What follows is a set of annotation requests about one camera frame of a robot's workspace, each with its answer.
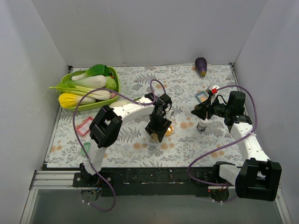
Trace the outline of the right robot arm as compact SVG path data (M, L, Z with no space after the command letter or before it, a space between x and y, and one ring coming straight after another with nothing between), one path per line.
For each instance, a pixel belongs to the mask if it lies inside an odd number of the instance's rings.
M212 89L208 91L208 98L191 113L199 118L199 124L207 123L212 116L223 118L242 155L240 168L229 162L217 162L211 174L212 184L233 185L239 198L274 201L282 168L262 150L252 121L244 114L245 99L245 93L231 91L228 101L220 103L217 90Z

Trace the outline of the orange round pill case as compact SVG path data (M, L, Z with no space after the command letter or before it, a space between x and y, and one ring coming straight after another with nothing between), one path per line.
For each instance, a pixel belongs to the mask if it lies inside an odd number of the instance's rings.
M167 131L165 133L165 136L170 136L174 131L174 128L172 125L170 125L168 128L167 128Z

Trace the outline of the clear bottle of yellow pills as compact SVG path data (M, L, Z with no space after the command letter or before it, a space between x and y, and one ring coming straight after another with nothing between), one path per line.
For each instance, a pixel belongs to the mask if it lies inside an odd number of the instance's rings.
M150 135L150 138L151 138L151 141L152 141L152 142L159 142L158 134L157 134L157 133L152 133L152 134Z

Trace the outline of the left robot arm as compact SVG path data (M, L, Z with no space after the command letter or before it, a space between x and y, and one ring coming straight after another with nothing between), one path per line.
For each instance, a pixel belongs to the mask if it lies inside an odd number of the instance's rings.
M132 120L148 115L149 123L145 131L152 139L162 142L171 125L171 121L166 118L166 109L171 106L172 100L166 93L160 97L149 93L130 104L114 108L108 105L101 107L89 126L91 146L87 161L79 166L81 180L90 187L99 183L97 172L101 170L106 149L117 140L122 125Z

